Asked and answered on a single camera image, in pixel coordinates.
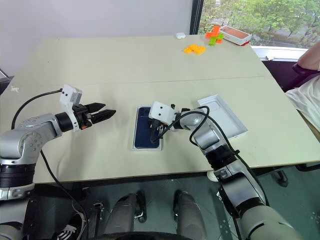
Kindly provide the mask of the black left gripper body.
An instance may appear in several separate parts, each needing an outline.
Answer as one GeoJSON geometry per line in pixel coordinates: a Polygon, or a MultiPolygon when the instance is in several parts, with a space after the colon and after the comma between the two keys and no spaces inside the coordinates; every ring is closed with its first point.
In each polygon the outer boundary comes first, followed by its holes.
{"type": "Polygon", "coordinates": [[[88,114],[90,114],[87,105],[82,105],[82,104],[74,105],[73,113],[74,113],[74,116],[76,117],[78,126],[81,130],[89,128],[93,125],[87,116],[88,114]]]}

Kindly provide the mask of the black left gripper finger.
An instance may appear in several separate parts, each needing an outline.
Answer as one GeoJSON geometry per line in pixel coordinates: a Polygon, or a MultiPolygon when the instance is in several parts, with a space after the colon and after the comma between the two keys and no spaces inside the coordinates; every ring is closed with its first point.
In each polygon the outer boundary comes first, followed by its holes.
{"type": "Polygon", "coordinates": [[[85,107],[87,108],[88,113],[95,113],[95,112],[101,110],[105,106],[106,105],[104,103],[94,102],[94,103],[87,104],[85,107]]]}
{"type": "Polygon", "coordinates": [[[97,124],[107,119],[110,119],[115,113],[116,110],[106,109],[98,113],[92,114],[90,121],[92,124],[97,124]]]}

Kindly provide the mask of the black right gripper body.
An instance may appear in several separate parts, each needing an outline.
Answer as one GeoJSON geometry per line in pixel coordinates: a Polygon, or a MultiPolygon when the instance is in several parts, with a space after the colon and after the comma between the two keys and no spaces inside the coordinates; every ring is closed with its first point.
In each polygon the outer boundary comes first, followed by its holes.
{"type": "Polygon", "coordinates": [[[157,119],[149,119],[151,134],[161,134],[169,125],[169,123],[163,123],[157,119]]]}

